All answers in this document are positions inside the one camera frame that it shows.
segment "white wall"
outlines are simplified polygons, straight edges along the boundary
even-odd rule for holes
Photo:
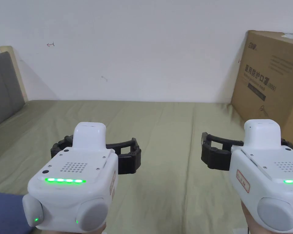
[[[0,0],[30,100],[229,102],[250,29],[293,32],[293,0]]]

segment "red label sticker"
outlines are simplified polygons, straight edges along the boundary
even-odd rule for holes
[[[110,195],[112,194],[112,189],[114,186],[115,179],[116,179],[116,171],[114,171],[112,182],[110,183]]]
[[[239,182],[242,184],[242,186],[244,187],[245,191],[247,191],[248,193],[250,192],[250,183],[246,180],[246,178],[242,175],[242,173],[237,170],[237,179],[239,180]]]
[[[114,198],[114,195],[115,195],[115,188],[113,189],[113,192],[112,192],[112,200]]]

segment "gray headboard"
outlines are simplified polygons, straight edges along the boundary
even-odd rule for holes
[[[18,112],[25,104],[8,52],[0,53],[0,123]]]

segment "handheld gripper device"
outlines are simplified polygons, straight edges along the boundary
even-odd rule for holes
[[[81,122],[73,136],[54,144],[52,159],[28,183],[23,197],[30,226],[60,232],[92,232],[107,218],[118,174],[135,173],[141,165],[136,140],[105,143],[106,127]],[[129,147],[129,154],[121,148]]]
[[[293,145],[281,139],[279,125],[252,119],[243,141],[202,134],[202,161],[211,169],[229,171],[242,202],[267,230],[293,233]],[[222,149],[212,147],[212,142]]]

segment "white plastic housing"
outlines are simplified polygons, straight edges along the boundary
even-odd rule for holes
[[[105,133],[104,124],[79,123],[73,146],[59,152],[31,178],[28,193],[41,203],[44,216],[38,229],[85,233],[105,223],[118,184],[118,156],[113,149],[106,149]]]
[[[293,233],[293,150],[281,146],[279,125],[270,119],[245,123],[244,146],[233,146],[230,180],[264,228]]]

